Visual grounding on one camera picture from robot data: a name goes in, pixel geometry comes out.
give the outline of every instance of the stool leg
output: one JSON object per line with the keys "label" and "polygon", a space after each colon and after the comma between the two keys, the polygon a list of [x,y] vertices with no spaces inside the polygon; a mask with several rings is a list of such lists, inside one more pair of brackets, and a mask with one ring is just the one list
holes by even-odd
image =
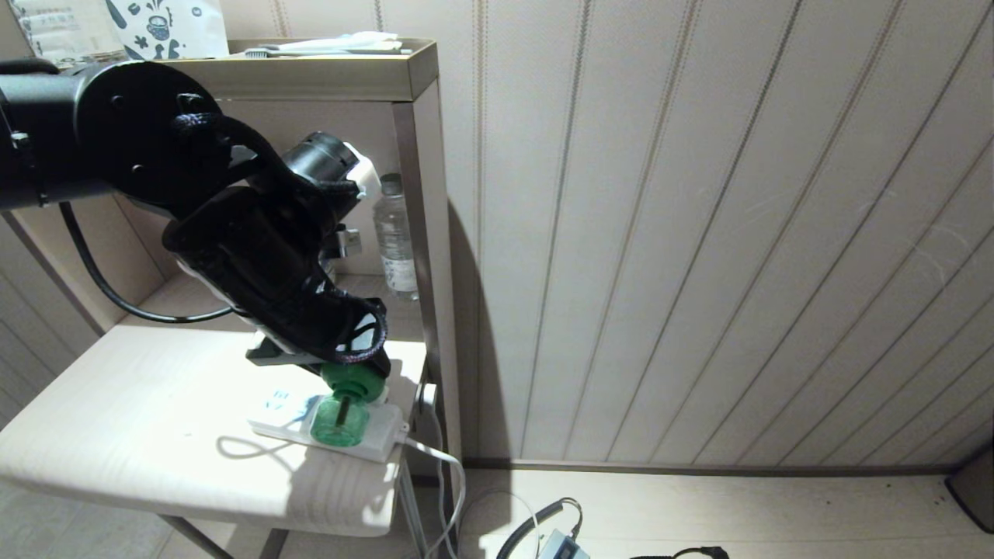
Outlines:
{"label": "stool leg", "polygon": [[280,552],[283,551],[283,544],[286,543],[286,536],[290,535],[288,530],[273,528],[269,530],[269,537],[262,546],[262,553],[258,559],[279,559]]}
{"label": "stool leg", "polygon": [[167,524],[173,527],[173,529],[186,536],[188,540],[192,541],[197,547],[206,551],[207,554],[214,557],[214,559],[235,559],[235,557],[225,551],[220,545],[214,543],[214,540],[204,535],[204,532],[198,530],[197,527],[191,524],[186,518],[169,516],[166,514],[159,514],[159,518],[165,520]]}
{"label": "stool leg", "polygon": [[421,524],[421,515],[417,511],[417,500],[414,498],[414,482],[411,481],[411,472],[408,470],[408,462],[405,460],[401,460],[398,487],[401,491],[401,507],[404,508],[404,516],[408,520],[408,528],[411,529],[411,536],[414,538],[414,547],[417,548],[417,557],[425,559],[428,553],[427,538],[424,536],[424,525]]}

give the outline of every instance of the striped wall panel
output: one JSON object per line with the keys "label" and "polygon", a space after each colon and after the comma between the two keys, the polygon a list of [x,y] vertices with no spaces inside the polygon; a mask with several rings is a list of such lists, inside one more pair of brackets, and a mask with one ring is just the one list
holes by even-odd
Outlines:
{"label": "striped wall panel", "polygon": [[223,4],[231,38],[438,40],[467,455],[990,443],[988,2]]}

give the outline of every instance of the baseboard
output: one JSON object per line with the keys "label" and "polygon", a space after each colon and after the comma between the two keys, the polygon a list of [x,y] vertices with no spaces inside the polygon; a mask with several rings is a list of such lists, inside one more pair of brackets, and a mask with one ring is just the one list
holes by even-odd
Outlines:
{"label": "baseboard", "polygon": [[852,467],[754,467],[754,466],[658,466],[652,464],[535,461],[466,458],[466,468],[543,469],[555,471],[600,471],[658,475],[734,475],[739,477],[868,477],[882,475],[949,474],[955,466],[852,466]]}

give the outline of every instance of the white cable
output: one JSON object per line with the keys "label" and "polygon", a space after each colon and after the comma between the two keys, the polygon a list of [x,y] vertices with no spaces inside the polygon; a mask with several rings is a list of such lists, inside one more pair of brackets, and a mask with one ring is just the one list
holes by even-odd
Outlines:
{"label": "white cable", "polygon": [[[437,437],[438,445],[441,446],[441,422],[438,420],[438,413],[435,407],[430,407],[431,413],[429,415],[431,416],[431,423],[435,427],[435,436]],[[438,518],[441,519],[442,524],[445,524],[445,475],[442,473],[441,461],[438,461],[435,465],[437,466],[436,471],[438,473]],[[458,533],[459,525],[459,521],[456,519],[456,533]],[[444,534],[443,537],[445,538],[445,547],[448,549],[448,556],[451,559],[459,559],[455,550],[452,549],[452,538],[448,534]]]}
{"label": "white cable", "polygon": [[435,540],[431,547],[428,548],[427,552],[424,554],[425,557],[430,557],[434,553],[435,549],[441,545],[441,542],[445,540],[445,536],[448,535],[449,531],[452,530],[452,526],[455,525],[456,521],[459,519],[459,513],[462,511],[462,503],[466,500],[466,470],[462,468],[462,464],[459,460],[449,454],[446,454],[438,449],[433,449],[427,445],[423,445],[414,439],[404,439],[404,444],[419,451],[425,453],[426,455],[441,461],[446,461],[452,464],[452,470],[459,474],[459,497],[455,499],[455,508],[452,509],[452,518],[449,519],[448,524],[442,528],[441,535]]}
{"label": "white cable", "polygon": [[[511,492],[511,491],[509,491],[507,489],[501,489],[499,487],[491,487],[489,489],[486,489],[485,491],[482,491],[482,492],[480,492],[479,494],[477,494],[476,496],[473,497],[473,500],[471,500],[469,502],[469,505],[466,506],[466,512],[465,512],[465,514],[463,514],[463,517],[464,518],[468,518],[469,517],[469,512],[471,510],[473,510],[473,507],[476,506],[476,504],[478,502],[480,502],[481,500],[483,500],[483,497],[485,497],[487,495],[496,494],[496,493],[503,493],[503,494],[506,494],[506,495],[511,495],[512,497],[518,499],[518,502],[520,502],[521,504],[525,505],[525,508],[528,510],[528,513],[532,515],[532,522],[535,524],[535,557],[538,557],[539,556],[539,552],[541,551],[540,548],[542,546],[542,537],[539,535],[539,519],[538,519],[537,516],[535,516],[535,511],[532,510],[532,507],[528,505],[528,501],[525,500],[525,499],[523,499],[523,498],[521,498],[517,494],[515,494],[515,493],[513,493],[513,492]],[[459,529],[456,530],[456,532],[455,532],[455,539],[459,540],[459,538],[461,537],[460,536],[461,533],[462,533],[462,524],[459,524]]]}

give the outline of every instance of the white label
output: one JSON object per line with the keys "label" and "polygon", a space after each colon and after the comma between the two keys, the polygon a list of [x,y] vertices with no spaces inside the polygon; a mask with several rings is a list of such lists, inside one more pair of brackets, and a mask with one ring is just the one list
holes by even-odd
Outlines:
{"label": "white label", "polygon": [[414,275],[413,260],[383,260],[383,272],[387,277],[387,285],[394,291],[417,291],[417,277]]}

